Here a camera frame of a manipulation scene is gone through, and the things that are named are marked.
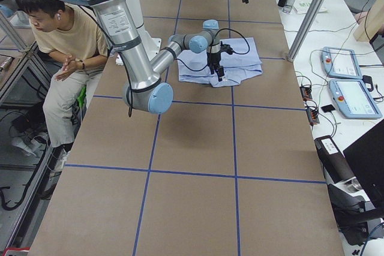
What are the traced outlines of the aluminium frame post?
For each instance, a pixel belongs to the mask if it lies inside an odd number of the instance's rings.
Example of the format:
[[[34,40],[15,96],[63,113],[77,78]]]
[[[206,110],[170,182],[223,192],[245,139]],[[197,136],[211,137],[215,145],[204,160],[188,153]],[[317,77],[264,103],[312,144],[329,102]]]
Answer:
[[[296,34],[296,37],[290,47],[290,50],[286,56],[286,59],[289,62],[293,62],[296,55],[298,54],[323,2],[324,0],[312,0],[309,9]]]

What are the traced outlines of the black monitor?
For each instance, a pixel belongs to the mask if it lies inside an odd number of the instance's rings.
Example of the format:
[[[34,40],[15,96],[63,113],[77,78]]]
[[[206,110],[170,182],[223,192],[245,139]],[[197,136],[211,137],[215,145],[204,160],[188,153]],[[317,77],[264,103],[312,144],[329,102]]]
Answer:
[[[375,207],[383,207],[383,121],[343,151],[344,157]]]

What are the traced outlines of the seated person beige clothes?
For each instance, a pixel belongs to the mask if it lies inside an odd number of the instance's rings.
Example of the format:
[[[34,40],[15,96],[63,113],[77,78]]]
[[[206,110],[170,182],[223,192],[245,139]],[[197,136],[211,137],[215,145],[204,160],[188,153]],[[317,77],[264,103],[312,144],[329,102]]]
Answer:
[[[62,148],[53,172],[63,170],[74,143],[72,106],[82,89],[90,103],[108,60],[104,34],[89,10],[59,0],[16,0],[29,17],[41,52],[61,68],[53,75],[43,112],[52,147]]]

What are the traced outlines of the black phone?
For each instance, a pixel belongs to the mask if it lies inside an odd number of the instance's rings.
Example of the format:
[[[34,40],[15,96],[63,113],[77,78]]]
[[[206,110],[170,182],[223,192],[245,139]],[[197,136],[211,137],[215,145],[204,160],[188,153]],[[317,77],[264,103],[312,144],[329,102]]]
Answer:
[[[332,104],[321,106],[321,110],[324,113],[329,113],[335,111],[335,107]]]

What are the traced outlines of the teach pendant tablet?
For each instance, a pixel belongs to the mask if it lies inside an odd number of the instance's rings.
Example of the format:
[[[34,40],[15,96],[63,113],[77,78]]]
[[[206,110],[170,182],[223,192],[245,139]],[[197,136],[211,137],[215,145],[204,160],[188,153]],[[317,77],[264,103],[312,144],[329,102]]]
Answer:
[[[320,58],[327,76],[362,80],[362,73],[354,50],[325,46],[321,50]]]
[[[346,119],[380,119],[382,113],[362,80],[330,79],[329,90]]]

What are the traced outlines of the lower teach pendant tablet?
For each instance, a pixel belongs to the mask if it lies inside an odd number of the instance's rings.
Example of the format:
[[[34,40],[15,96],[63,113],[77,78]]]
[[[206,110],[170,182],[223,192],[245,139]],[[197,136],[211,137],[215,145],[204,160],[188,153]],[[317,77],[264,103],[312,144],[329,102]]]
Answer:
[[[362,80],[330,79],[329,90],[346,119],[380,119],[382,113]]]

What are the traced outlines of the light blue striped shirt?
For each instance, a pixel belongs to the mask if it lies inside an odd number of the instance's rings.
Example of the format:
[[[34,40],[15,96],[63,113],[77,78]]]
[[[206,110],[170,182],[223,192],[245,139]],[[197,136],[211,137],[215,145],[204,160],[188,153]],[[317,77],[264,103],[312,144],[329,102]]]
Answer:
[[[221,54],[220,65],[224,67],[224,77],[219,81],[218,76],[211,74],[207,66],[207,55],[184,50],[178,56],[178,80],[211,85],[215,88],[240,85],[243,80],[262,74],[262,61],[257,53],[254,38],[229,38],[223,43],[229,44],[235,53]]]

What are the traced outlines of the upper teach pendant tablet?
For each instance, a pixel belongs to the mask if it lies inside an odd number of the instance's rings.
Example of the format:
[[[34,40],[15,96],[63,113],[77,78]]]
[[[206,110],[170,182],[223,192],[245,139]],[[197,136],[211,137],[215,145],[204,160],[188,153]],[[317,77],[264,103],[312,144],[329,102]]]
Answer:
[[[354,50],[325,46],[321,50],[320,58],[327,76],[362,80],[362,73]]]

